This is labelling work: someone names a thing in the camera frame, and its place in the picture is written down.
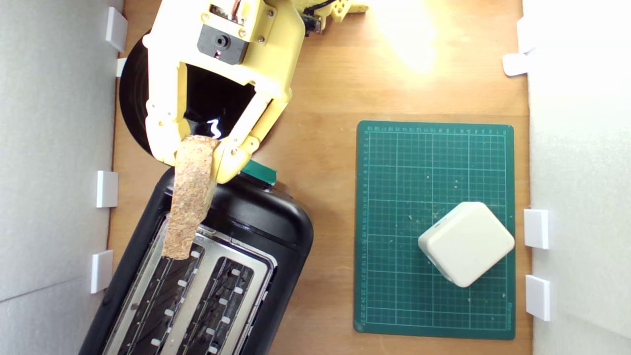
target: white wall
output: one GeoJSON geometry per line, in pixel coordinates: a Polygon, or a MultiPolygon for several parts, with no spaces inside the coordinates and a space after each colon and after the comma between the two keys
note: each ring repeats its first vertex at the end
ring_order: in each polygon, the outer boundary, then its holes
{"type": "Polygon", "coordinates": [[[122,0],[0,0],[0,354],[76,353],[102,295],[90,256],[107,244],[95,208],[112,167],[122,0]]]}
{"type": "Polygon", "coordinates": [[[528,55],[531,204],[548,209],[551,321],[534,353],[631,354],[631,21],[628,1],[524,0],[540,23],[528,55]]]}

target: green cutting mat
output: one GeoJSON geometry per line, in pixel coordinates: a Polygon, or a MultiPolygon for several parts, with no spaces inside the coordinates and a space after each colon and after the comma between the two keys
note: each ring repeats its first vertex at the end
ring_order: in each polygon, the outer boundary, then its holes
{"type": "Polygon", "coordinates": [[[447,281],[420,234],[463,201],[486,203],[515,233],[513,130],[362,121],[357,129],[357,332],[513,339],[515,252],[472,286],[447,281]]]}

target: cable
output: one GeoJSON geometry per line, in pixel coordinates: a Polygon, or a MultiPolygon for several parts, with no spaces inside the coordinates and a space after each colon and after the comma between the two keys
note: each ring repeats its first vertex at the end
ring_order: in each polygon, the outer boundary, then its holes
{"type": "Polygon", "coordinates": [[[305,15],[313,16],[314,12],[317,9],[321,9],[321,8],[327,6],[327,5],[335,3],[336,1],[337,0],[326,0],[323,3],[315,4],[315,5],[309,6],[308,8],[305,8],[303,12],[305,13],[305,15]]]}

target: wooden table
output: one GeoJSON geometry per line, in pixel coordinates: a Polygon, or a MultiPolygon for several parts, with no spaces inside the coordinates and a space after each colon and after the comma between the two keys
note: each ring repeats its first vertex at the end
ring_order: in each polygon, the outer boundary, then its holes
{"type": "MultiPolygon", "coordinates": [[[[159,4],[125,2],[128,49],[151,27],[159,4]]],[[[532,354],[532,318],[524,304],[531,256],[519,213],[529,205],[528,95],[525,78],[502,72],[502,55],[517,49],[520,16],[518,0],[376,0],[367,14],[349,16],[330,24],[325,34],[305,39],[293,100],[255,156],[278,170],[315,228],[311,254],[271,354],[532,354]],[[513,125],[515,340],[353,331],[355,135],[363,119],[513,125]]],[[[137,146],[117,111],[114,171],[120,174],[120,197],[109,237],[116,264],[165,169],[137,146]]]]}

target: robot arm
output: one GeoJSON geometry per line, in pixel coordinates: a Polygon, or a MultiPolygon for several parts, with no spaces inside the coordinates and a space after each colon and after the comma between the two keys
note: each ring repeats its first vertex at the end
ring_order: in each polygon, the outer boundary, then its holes
{"type": "Polygon", "coordinates": [[[343,16],[353,2],[163,0],[143,38],[149,58],[145,123],[154,157],[174,165],[180,142],[191,134],[184,117],[191,64],[254,86],[253,98],[213,156],[218,183],[239,173],[292,97],[290,83],[305,37],[305,15],[297,8],[309,6],[317,9],[308,17],[322,23],[322,15],[343,16]]]}

